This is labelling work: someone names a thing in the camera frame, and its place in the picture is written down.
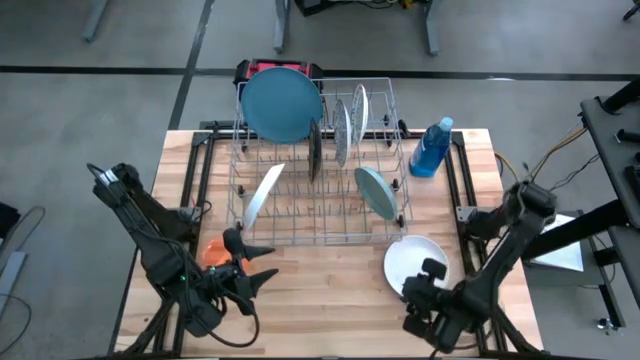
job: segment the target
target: dish rack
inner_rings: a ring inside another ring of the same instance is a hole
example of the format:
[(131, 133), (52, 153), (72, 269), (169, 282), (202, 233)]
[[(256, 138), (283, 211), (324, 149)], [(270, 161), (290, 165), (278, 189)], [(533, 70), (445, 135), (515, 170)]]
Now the dish rack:
[[(318, 82), (324, 106), (319, 124), (323, 161), (313, 183), (309, 179), (308, 141), (281, 145), (261, 139), (246, 126), (240, 102), (236, 102), (226, 221), (242, 229), (245, 243), (262, 246), (383, 243), (402, 237), (408, 230), (407, 222), (413, 214), (391, 80), (314, 80)], [(359, 144), (352, 144), (346, 164), (340, 167), (335, 160), (333, 108), (341, 99), (350, 111), (358, 84), (365, 86), (369, 98), (367, 132)], [(285, 168), (253, 227), (243, 229), (242, 219), (260, 182), (272, 166), (282, 163)], [(398, 205), (394, 220), (383, 219), (363, 200), (354, 178), (354, 170), (361, 166), (379, 172), (393, 188)]]

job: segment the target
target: metal table leg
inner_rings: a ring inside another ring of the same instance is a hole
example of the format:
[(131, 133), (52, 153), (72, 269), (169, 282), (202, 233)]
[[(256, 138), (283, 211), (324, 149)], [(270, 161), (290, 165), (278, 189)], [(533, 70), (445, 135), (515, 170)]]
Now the metal table leg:
[(96, 37), (96, 30), (100, 25), (100, 19), (104, 14), (104, 9), (107, 7), (109, 0), (91, 0), (91, 13), (84, 25), (82, 31), (82, 39), (88, 43), (93, 42)]
[(442, 0), (429, 0), (429, 2), (424, 4), (423, 7), (425, 14), (425, 26), (427, 29), (427, 52), (431, 56), (436, 56), (438, 55), (438, 53), (440, 53), (436, 22), (441, 4)]
[(273, 49), (282, 54), (284, 38), (289, 23), (289, 0), (276, 0), (276, 26), (273, 32)]

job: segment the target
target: blue bottle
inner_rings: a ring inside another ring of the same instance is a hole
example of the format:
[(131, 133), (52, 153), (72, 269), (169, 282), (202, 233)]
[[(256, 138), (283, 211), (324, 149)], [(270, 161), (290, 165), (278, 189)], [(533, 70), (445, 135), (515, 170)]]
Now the blue bottle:
[(439, 124), (431, 125), (420, 139), (409, 161), (411, 175), (431, 177), (435, 175), (451, 144), (453, 119), (444, 117)]

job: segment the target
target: concrete floor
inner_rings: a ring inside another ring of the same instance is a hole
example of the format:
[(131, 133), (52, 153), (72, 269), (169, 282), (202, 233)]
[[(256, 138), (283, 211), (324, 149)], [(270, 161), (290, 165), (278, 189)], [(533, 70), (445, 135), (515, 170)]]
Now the concrete floor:
[[(630, 1), (448, 0), (441, 54), (427, 57), (418, 9), (344, 6), (303, 18), (291, 11), (280, 57), (333, 69), (633, 73), (640, 17), (621, 23)], [(0, 65), (183, 67), (204, 0), (112, 0), (97, 41), (82, 43), (83, 0), (0, 0)], [(271, 50), (272, 1), (215, 1), (199, 67), (234, 67)], [(235, 114), (229, 77), (194, 78), (181, 129)], [(0, 200), (47, 216), (25, 246), (15, 294), (33, 308), (31, 326), (7, 359), (104, 354), (133, 251), (116, 218), (91, 193), (86, 162), (128, 162), (153, 184), (179, 76), (0, 74)], [(443, 115), (457, 127), (484, 127), (522, 171), (578, 120), (579, 102), (624, 83), (394, 79), (398, 115), (423, 127)], [(588, 136), (554, 156), (539, 177), (552, 185), (595, 153)], [(512, 183), (508, 173), (505, 186)], [(590, 210), (613, 198), (598, 162), (558, 192), (561, 209)], [(597, 291), (531, 287), (545, 348), (584, 357), (637, 358), (640, 312), (621, 269), (614, 282), (628, 327), (610, 336)], [(0, 349), (25, 312), (10, 304)]]

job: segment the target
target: wooden table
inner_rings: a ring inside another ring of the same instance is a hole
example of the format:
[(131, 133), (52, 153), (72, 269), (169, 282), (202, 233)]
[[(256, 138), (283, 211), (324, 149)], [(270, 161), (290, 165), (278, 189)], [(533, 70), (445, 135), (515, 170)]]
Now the wooden table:
[[(501, 203), (502, 185), (486, 129), (463, 130), (469, 166), (479, 206)], [(179, 205), (190, 151), (192, 131), (170, 131), (164, 143), (152, 195), (166, 207)], [(404, 140), (404, 159), (409, 159), (417, 140)], [(230, 142), (216, 142), (207, 199), (213, 210), (203, 220), (201, 253), (208, 239), (228, 228), (226, 199)], [(196, 167), (195, 181), (200, 178)], [(464, 189), (457, 176), (459, 188)], [(455, 230), (444, 166), (434, 178), (409, 177), (413, 219), (409, 233), (427, 236), (444, 249), (450, 262), (450, 286), (464, 271)], [(194, 197), (197, 183), (194, 184)], [(280, 246), (274, 254), (252, 262), (252, 272), (278, 268), (280, 273), (267, 282), (256, 299), (261, 333), (249, 348), (226, 347), (212, 338), (194, 338), (185, 333), (183, 356), (341, 356), (341, 357), (426, 357), (432, 347), (402, 330), (405, 306), (387, 284), (382, 261), (388, 244), (358, 246)], [(525, 338), (541, 348), (529, 290), (522, 264), (518, 262), (500, 287), (500, 302)], [(139, 263), (134, 266), (115, 350), (131, 344), (144, 329), (160, 304)], [(170, 346), (176, 309), (171, 316)], [(254, 330), (250, 317), (231, 309), (215, 332), (228, 340), (243, 342)], [(473, 343), (464, 334), (459, 345)], [(453, 355), (474, 355), (477, 350), (456, 351)]]

